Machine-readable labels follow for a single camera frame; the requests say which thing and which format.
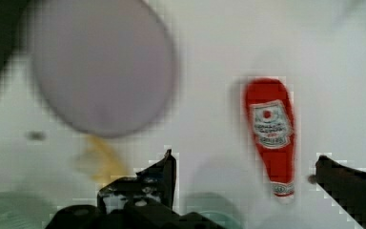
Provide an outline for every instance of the round plate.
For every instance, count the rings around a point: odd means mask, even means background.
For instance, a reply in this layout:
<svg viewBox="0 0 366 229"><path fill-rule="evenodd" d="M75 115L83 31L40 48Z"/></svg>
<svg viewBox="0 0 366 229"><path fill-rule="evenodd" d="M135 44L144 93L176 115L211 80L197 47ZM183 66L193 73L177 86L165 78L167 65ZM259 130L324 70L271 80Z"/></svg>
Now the round plate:
<svg viewBox="0 0 366 229"><path fill-rule="evenodd" d="M140 0L49 0L34 12L33 77L74 129L116 137L164 109L176 78L173 42Z"/></svg>

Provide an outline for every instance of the white table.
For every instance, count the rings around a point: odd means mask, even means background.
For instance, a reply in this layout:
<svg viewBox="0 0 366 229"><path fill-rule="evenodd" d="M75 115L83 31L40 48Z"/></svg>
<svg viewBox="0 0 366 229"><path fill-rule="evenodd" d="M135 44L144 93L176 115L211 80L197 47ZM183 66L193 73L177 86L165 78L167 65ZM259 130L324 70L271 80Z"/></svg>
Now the white table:
<svg viewBox="0 0 366 229"><path fill-rule="evenodd" d="M174 210L180 214L193 209L194 194L211 192L225 199L216 201L244 228L360 228L306 179L322 153L366 171L366 1L345 10L353 2L150 1L177 44L181 78L161 123L112 140L131 174L172 147L179 165ZM28 80L28 65L26 55L15 55L0 86L0 191L33 193L58 208L95 204L97 187L71 167L84 150L83 135L46 109ZM248 139L239 103L252 75L285 77L294 92L291 205L272 198ZM48 137L30 142L28 131Z"/></svg>

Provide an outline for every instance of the bottle label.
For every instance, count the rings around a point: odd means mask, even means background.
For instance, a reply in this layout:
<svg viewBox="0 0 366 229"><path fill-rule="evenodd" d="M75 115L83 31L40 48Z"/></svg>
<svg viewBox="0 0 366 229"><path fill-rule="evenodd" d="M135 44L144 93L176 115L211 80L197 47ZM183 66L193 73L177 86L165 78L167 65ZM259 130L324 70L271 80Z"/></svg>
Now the bottle label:
<svg viewBox="0 0 366 229"><path fill-rule="evenodd" d="M294 192L294 183L279 183L279 182L272 182L273 185L273 193L280 196L289 195Z"/></svg>
<svg viewBox="0 0 366 229"><path fill-rule="evenodd" d="M279 149L290 144L293 132L281 100L252 104L256 141L267 149Z"/></svg>

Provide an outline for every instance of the red ketchup bottle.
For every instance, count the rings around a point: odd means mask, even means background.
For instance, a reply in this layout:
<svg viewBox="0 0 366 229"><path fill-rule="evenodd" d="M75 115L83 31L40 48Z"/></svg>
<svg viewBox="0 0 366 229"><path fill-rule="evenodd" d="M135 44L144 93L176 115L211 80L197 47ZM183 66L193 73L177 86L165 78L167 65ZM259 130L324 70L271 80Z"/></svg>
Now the red ketchup bottle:
<svg viewBox="0 0 366 229"><path fill-rule="evenodd" d="M289 203L295 189L295 121L287 89L278 79L255 79L246 86L244 106L273 193L280 202Z"/></svg>

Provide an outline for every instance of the white label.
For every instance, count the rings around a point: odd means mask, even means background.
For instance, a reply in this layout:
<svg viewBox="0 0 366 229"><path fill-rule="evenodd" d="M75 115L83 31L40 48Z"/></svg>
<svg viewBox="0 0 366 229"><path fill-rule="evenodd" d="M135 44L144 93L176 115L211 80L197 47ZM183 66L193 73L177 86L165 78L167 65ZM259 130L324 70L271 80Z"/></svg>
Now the white label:
<svg viewBox="0 0 366 229"><path fill-rule="evenodd" d="M281 100L251 104L256 141L268 149L279 149L290 143L293 132Z"/></svg>

